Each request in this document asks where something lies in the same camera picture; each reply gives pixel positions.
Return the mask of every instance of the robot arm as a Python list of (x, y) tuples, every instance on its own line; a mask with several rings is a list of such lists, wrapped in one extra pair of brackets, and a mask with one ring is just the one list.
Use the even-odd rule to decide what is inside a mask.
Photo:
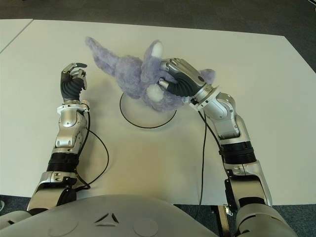
[(76, 166), (83, 148), (84, 130), (87, 121), (84, 113), (89, 112), (87, 102), (81, 103), (79, 94), (86, 89), (85, 71), (76, 67), (86, 67), (82, 63), (71, 63), (61, 73), (61, 94), (64, 103), (57, 108), (61, 115), (59, 132), (46, 172), (40, 178), (29, 202), (27, 211), (32, 215), (76, 200), (72, 188), (77, 182)]
[(259, 236), (296, 236), (272, 206), (271, 194), (259, 161), (256, 159), (243, 119), (236, 113), (234, 99), (204, 82), (199, 72), (185, 60), (163, 60), (161, 68), (171, 74), (177, 84), (159, 80), (167, 91), (191, 96), (190, 106), (204, 111), (215, 127), (225, 172), (225, 193), (230, 210), (238, 211), (239, 234)]

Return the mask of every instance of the white table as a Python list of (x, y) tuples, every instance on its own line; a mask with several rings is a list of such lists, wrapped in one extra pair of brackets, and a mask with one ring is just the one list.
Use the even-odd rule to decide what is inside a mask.
[(32, 22), (32, 19), (0, 19), (0, 53)]
[[(118, 55), (142, 57), (155, 39), (164, 57), (213, 68), (215, 85), (231, 94), (244, 118), (274, 204), (316, 203), (316, 75), (282, 36), (105, 23), (33, 23), (0, 55), (0, 193), (30, 197), (45, 171), (58, 131), (60, 71), (84, 62), (91, 129), (109, 148), (108, 171), (79, 198), (141, 194), (170, 203), (197, 204), (203, 123), (189, 106), (156, 130), (128, 124), (119, 112), (121, 89), (98, 69), (85, 36)], [(91, 136), (79, 172), (87, 180), (103, 169), (101, 144)], [(207, 138), (204, 204), (226, 203), (225, 173), (211, 135)]]

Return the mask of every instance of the white plush patch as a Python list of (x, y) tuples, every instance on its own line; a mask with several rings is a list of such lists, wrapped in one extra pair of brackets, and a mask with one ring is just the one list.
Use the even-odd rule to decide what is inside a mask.
[(148, 97), (155, 102), (159, 102), (163, 98), (163, 91), (157, 84), (152, 84), (147, 87), (146, 93)]
[(158, 42), (154, 45), (153, 50), (152, 50), (152, 56), (156, 58), (162, 57), (162, 43), (161, 42)]

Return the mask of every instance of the gray carpet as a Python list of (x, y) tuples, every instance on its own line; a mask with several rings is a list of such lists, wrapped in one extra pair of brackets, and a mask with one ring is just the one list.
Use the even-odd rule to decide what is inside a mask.
[[(0, 0), (0, 18), (109, 22), (285, 36), (316, 71), (316, 12), (307, 0)], [(0, 215), (25, 210), (29, 198), (0, 196)], [(190, 215), (197, 206), (177, 205)], [(299, 237), (316, 236), (316, 205), (275, 206)], [(215, 214), (197, 218), (218, 233)]]

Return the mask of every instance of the stuffed animal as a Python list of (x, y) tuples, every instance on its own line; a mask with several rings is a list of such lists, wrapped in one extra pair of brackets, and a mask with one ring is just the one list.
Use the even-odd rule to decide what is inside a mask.
[[(158, 85), (159, 78), (177, 83), (166, 71), (160, 69), (162, 43), (154, 41), (145, 52), (144, 61), (133, 56), (118, 57), (102, 47), (96, 40), (87, 37), (87, 46), (93, 53), (96, 65), (114, 76), (122, 91), (133, 99), (141, 98), (156, 111), (171, 111), (185, 104), (185, 97), (176, 96)], [(212, 84), (215, 72), (211, 69), (200, 71), (208, 84)]]

